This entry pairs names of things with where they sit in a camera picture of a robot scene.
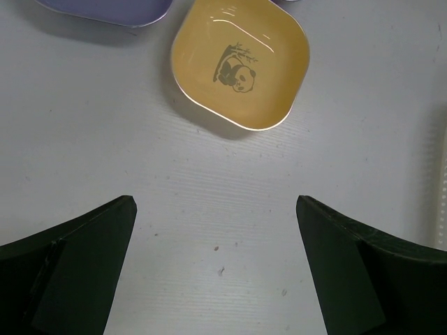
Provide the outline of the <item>purple panda plate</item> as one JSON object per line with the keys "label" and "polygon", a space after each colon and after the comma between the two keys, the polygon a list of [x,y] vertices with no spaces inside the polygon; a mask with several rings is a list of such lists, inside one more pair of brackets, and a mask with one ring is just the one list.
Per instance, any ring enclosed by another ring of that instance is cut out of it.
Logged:
{"label": "purple panda plate", "polygon": [[123,27],[145,27],[163,18],[173,0],[40,0],[58,13]]}

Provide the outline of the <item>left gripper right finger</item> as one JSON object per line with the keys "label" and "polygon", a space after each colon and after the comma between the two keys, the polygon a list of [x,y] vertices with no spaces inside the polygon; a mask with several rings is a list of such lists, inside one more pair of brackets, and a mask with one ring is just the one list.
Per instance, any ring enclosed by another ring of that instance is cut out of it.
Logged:
{"label": "left gripper right finger", "polygon": [[446,252],[298,197],[298,226],[328,334],[445,334]]}

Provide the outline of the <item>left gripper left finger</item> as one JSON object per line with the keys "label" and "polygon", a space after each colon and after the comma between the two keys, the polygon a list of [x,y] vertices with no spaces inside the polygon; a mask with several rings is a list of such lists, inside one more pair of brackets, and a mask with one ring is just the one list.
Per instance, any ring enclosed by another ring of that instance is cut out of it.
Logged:
{"label": "left gripper left finger", "polygon": [[122,195],[1,246],[1,333],[103,334],[136,214]]}

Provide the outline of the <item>yellow panda plate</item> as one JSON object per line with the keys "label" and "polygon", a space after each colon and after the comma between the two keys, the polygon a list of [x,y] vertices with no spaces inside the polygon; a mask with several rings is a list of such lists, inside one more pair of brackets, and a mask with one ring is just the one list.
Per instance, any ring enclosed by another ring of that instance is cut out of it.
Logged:
{"label": "yellow panda plate", "polygon": [[302,26],[273,1],[194,1],[170,52],[181,92],[247,131],[288,117],[309,60]]}

